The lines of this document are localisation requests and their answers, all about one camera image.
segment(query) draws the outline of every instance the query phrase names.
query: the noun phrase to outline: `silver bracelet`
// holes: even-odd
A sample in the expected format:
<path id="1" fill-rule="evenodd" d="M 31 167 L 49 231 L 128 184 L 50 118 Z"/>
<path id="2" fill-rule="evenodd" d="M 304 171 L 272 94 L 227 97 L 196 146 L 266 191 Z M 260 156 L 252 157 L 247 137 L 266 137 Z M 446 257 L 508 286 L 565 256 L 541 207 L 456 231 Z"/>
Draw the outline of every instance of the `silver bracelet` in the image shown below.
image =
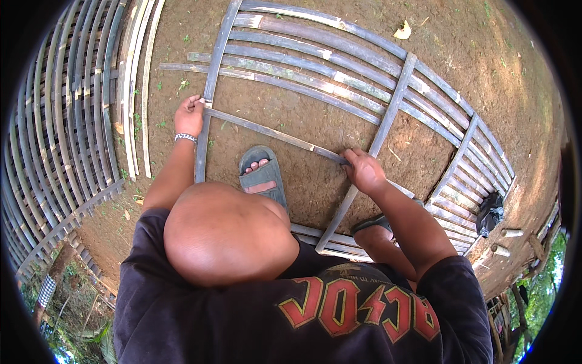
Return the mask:
<path id="1" fill-rule="evenodd" d="M 178 133 L 176 134 L 176 137 L 174 138 L 174 142 L 177 141 L 178 139 L 188 139 L 194 142 L 194 144 L 198 143 L 198 139 L 196 139 L 195 136 L 192 136 L 190 134 L 186 134 L 186 133 Z"/>

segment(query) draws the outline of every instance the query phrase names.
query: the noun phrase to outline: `ac/dc logo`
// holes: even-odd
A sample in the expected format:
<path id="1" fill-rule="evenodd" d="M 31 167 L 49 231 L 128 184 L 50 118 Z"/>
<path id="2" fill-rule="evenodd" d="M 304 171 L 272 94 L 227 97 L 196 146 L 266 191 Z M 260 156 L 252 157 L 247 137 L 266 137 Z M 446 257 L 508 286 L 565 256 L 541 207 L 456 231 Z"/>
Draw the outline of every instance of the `ac/dc logo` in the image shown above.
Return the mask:
<path id="1" fill-rule="evenodd" d="M 295 329 L 317 318 L 329 335 L 335 337 L 351 333 L 362 323 L 380 325 L 392 343 L 400 340 L 413 328 L 428 341 L 440 332 L 437 316 L 426 299 L 408 294 L 393 285 L 381 284 L 358 306 L 360 289 L 352 280 L 338 278 L 325 284 L 318 277 L 295 278 L 298 284 L 307 283 L 303 304 L 295 298 L 278 306 Z M 387 305 L 396 305 L 395 314 L 382 314 Z M 363 322 L 358 311 L 367 310 Z"/>

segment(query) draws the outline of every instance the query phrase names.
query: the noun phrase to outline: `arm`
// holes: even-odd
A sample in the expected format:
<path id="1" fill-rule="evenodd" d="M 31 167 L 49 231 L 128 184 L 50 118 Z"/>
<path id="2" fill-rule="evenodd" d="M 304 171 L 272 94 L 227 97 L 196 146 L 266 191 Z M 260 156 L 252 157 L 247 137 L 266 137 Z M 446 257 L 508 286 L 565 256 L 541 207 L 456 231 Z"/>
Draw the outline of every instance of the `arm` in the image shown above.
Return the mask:
<path id="1" fill-rule="evenodd" d="M 198 137 L 202 130 L 204 99 L 190 96 L 180 104 L 174 115 L 176 133 Z M 178 139 L 170 158 L 157 175 L 145 196 L 142 212 L 153 207 L 171 210 L 184 190 L 194 183 L 194 152 L 196 145 L 187 139 Z"/>
<path id="2" fill-rule="evenodd" d="M 359 148 L 347 149 L 343 156 L 351 163 L 344 165 L 351 182 L 372 198 L 390 222 L 402 252 L 416 270 L 417 282 L 435 263 L 457 256 L 438 222 L 386 180 L 374 157 Z"/>

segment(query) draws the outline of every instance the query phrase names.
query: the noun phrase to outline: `sandal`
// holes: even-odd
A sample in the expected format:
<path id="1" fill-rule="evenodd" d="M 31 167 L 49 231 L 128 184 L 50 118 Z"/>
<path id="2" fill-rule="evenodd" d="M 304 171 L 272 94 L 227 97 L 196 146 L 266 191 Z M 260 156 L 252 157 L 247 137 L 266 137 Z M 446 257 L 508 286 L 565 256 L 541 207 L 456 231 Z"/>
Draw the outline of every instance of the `sandal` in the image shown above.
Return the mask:
<path id="1" fill-rule="evenodd" d="M 255 171 L 245 175 L 245 169 L 250 168 L 251 163 L 259 162 L 266 159 L 269 162 Z M 269 197 L 277 201 L 281 206 L 287 209 L 287 200 L 283 190 L 283 180 L 281 180 L 281 171 L 275 153 L 266 146 L 254 146 L 247 150 L 239 162 L 239 181 L 240 186 L 245 193 L 253 193 Z"/>
<path id="2" fill-rule="evenodd" d="M 416 202 L 417 204 L 419 204 L 420 206 L 424 207 L 424 203 L 416 198 L 413 198 L 414 202 Z M 372 225 L 380 225 L 381 227 L 385 228 L 386 230 L 388 230 L 389 232 L 393 232 L 392 228 L 390 227 L 390 223 L 388 223 L 388 219 L 384 216 L 384 214 L 380 214 L 377 216 L 374 216 L 372 218 L 366 219 L 364 221 L 358 222 L 356 225 L 354 225 L 352 227 L 352 236 L 354 236 L 356 234 L 356 232 L 358 232 L 359 230 L 368 228 Z"/>

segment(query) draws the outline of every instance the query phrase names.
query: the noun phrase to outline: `black plastic bag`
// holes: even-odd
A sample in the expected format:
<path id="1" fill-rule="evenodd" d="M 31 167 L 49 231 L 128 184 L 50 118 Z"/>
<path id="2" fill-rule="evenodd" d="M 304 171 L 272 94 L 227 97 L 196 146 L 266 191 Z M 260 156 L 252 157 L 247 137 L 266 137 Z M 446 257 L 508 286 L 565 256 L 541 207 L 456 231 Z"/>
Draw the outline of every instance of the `black plastic bag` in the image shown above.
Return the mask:
<path id="1" fill-rule="evenodd" d="M 477 233 L 484 238 L 503 220 L 503 197 L 498 191 L 489 194 L 480 206 L 477 216 Z"/>

